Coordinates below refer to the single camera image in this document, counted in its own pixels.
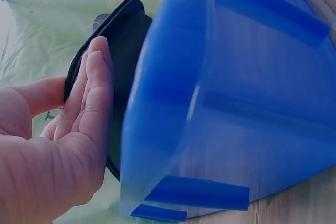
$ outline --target translucent plastic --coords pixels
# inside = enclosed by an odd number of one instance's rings
[[[164,0],[124,121],[121,213],[246,210],[336,164],[328,32],[304,0]]]

